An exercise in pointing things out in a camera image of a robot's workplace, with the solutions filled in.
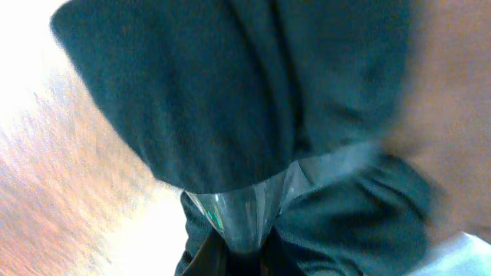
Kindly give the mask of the small black taped garment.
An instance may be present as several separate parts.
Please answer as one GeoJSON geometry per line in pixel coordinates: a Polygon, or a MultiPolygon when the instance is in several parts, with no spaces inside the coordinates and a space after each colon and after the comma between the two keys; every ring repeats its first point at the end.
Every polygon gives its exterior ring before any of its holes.
{"type": "Polygon", "coordinates": [[[101,113],[181,190],[178,275],[404,275],[430,182],[387,150],[416,1],[69,1],[51,30],[101,113]]]}

